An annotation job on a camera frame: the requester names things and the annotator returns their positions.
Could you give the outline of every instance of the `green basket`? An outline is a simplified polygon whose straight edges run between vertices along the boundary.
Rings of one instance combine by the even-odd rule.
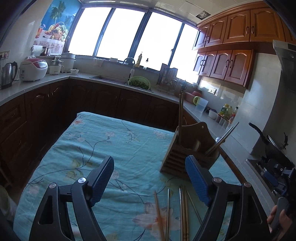
[[[134,77],[130,78],[129,81],[128,81],[128,85],[132,86],[130,83],[135,81],[135,80],[138,80],[138,81],[142,82],[143,84],[147,85],[148,90],[150,90],[151,84],[150,84],[149,80],[142,77],[142,76],[134,76]]]

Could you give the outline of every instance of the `countertop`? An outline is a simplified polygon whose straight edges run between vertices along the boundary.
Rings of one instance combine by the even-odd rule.
[[[61,73],[59,75],[49,75],[47,74],[44,78],[40,80],[36,80],[34,82],[27,81],[14,81],[12,83],[12,87],[9,87],[4,90],[0,90],[0,106],[5,104],[6,102],[10,101],[11,99],[24,94],[28,91],[31,91],[33,89],[36,89],[38,87],[54,83],[61,80],[66,79],[75,79],[75,80],[83,80],[83,81],[89,81],[94,83],[100,83],[104,85],[114,86],[122,89],[132,90],[135,92],[147,94],[153,97],[157,97],[166,101],[170,101],[173,103],[178,104],[179,99],[174,96],[170,95],[166,92],[160,91],[160,89],[156,87],[152,87],[151,89],[153,92],[141,90],[138,88],[133,88],[128,85],[121,85],[114,82],[104,81],[104,80],[97,80],[97,79],[91,79],[91,77],[94,77],[94,74],[88,74],[88,73],[81,73],[78,74],[68,74],[68,73]],[[208,129],[210,131],[210,134],[215,139],[216,137],[221,137],[226,132],[226,129],[220,126],[215,122],[215,120],[208,117],[207,114],[203,113],[200,114],[199,112],[195,111],[195,105],[191,104],[187,101],[184,101],[184,109],[197,121],[197,122],[205,122],[208,126]],[[247,164],[246,159],[256,159],[257,157],[251,156],[248,151],[240,145],[236,139],[230,135],[225,143],[221,145],[221,148],[224,150],[224,152],[228,155],[228,157],[234,162],[234,164],[237,166],[237,168],[240,170],[240,172],[243,174],[245,179],[250,182],[267,214],[270,213],[271,208],[274,206],[274,202],[269,194],[269,192],[266,190],[265,186],[261,183],[257,175],[254,173],[254,171],[251,169],[251,167]]]

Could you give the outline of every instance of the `paper towel roll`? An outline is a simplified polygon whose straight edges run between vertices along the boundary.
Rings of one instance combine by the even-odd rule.
[[[42,46],[40,45],[33,45],[33,47],[31,48],[32,52],[42,52]]]

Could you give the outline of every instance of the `window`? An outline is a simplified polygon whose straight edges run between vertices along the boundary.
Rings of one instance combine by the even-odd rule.
[[[137,48],[135,61],[142,52],[141,65],[147,58],[147,67],[151,69],[160,70],[162,63],[168,64],[181,25],[180,21],[153,12]]]
[[[145,13],[117,8],[108,24],[97,56],[124,60]]]
[[[193,71],[197,51],[192,50],[196,35],[197,29],[185,24],[170,65],[171,68],[178,69],[177,78],[189,83],[196,82],[198,78],[196,72]]]
[[[86,8],[73,33],[70,53],[92,56],[99,34],[110,12],[110,7]]]

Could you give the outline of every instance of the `window frame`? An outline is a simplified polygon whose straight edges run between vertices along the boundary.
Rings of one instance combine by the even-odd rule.
[[[99,3],[99,2],[96,2],[96,3],[87,3],[87,4],[84,4],[80,7],[80,9],[78,10],[75,18],[74,18],[74,21],[73,21],[73,24],[71,26],[71,29],[69,30],[69,34],[68,34],[68,37],[67,37],[67,41],[65,42],[65,45],[64,45],[64,49],[63,49],[63,52],[68,52],[68,49],[69,49],[69,46],[70,46],[70,43],[71,43],[71,39],[73,37],[73,33],[76,29],[76,26],[77,26],[77,23],[79,22],[80,20],[80,17],[81,15],[83,14],[84,12],[84,9],[86,8],[91,8],[91,7],[111,7],[111,10],[103,24],[103,27],[101,29],[101,32],[99,34],[99,37],[98,37],[98,40],[97,40],[97,43],[96,43],[96,46],[95,46],[95,49],[94,49],[94,52],[93,52],[93,55],[92,56],[88,56],[88,55],[77,55],[78,57],[83,57],[83,58],[101,58],[101,59],[109,59],[109,58],[105,58],[105,57],[97,57],[97,52],[99,50],[99,47],[100,47],[100,44],[101,44],[101,41],[103,39],[103,36],[104,36],[104,33],[108,27],[108,24],[113,16],[113,13],[115,12],[116,8],[124,8],[124,9],[131,9],[131,10],[136,10],[136,11],[141,11],[141,12],[145,12],[141,22],[140,22],[140,25],[138,27],[138,30],[135,34],[135,37],[134,37],[134,40],[132,42],[132,45],[131,45],[131,48],[130,48],[130,51],[129,51],[129,54],[127,57],[132,57],[134,58],[135,57],[135,53],[136,53],[136,50],[139,46],[139,43],[140,43],[140,40],[143,36],[143,32],[147,26],[147,23],[150,19],[150,16],[153,12],[155,13],[158,13],[158,14],[162,14],[162,15],[165,15],[167,17],[170,17],[170,18],[173,18],[173,19],[176,19],[178,21],[180,21],[182,24],[181,24],[181,27],[180,27],[180,30],[179,30],[179,33],[177,35],[177,38],[176,38],[176,42],[175,42],[175,45],[173,47],[173,49],[171,50],[171,56],[170,56],[170,59],[168,61],[168,66],[170,67],[171,63],[172,63],[172,60],[173,60],[173,57],[174,57],[174,54],[175,54],[175,51],[176,51],[176,48],[178,46],[178,43],[179,43],[179,40],[180,40],[180,37],[181,37],[181,34],[182,34],[182,31],[183,31],[183,28],[185,26],[185,24],[191,26],[191,27],[194,27],[196,29],[198,29],[194,23],[192,22],[189,22],[189,21],[186,21],[186,20],[183,20],[177,16],[174,16],[174,15],[171,15],[167,12],[164,12],[164,11],[161,11],[161,10],[158,10],[158,9],[151,9],[151,8],[147,8],[147,7],[143,7],[143,6],[135,6],[135,5],[131,5],[131,4],[118,4],[118,3]],[[159,72],[158,70],[155,70],[155,69],[150,69],[150,68],[147,68],[148,70],[150,71],[153,71],[153,72]]]

